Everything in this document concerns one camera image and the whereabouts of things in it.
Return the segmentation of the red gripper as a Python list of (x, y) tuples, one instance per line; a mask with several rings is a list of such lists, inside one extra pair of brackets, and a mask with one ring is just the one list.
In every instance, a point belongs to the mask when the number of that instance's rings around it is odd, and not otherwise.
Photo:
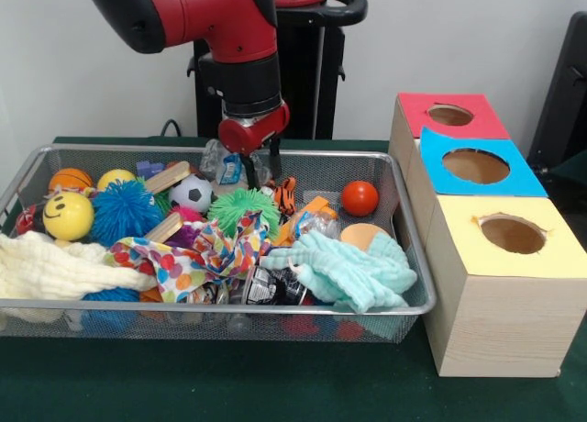
[(284, 132), (289, 121), (289, 106), (282, 102), (278, 108), (261, 117), (225, 117), (220, 122), (218, 138), (227, 150), (240, 154), (240, 160), (245, 168), (250, 190), (260, 189), (260, 182), (254, 161), (249, 155), (258, 150), (268, 140), (271, 141), (269, 144), (271, 177), (279, 179), (282, 176), (281, 139), (275, 137)]

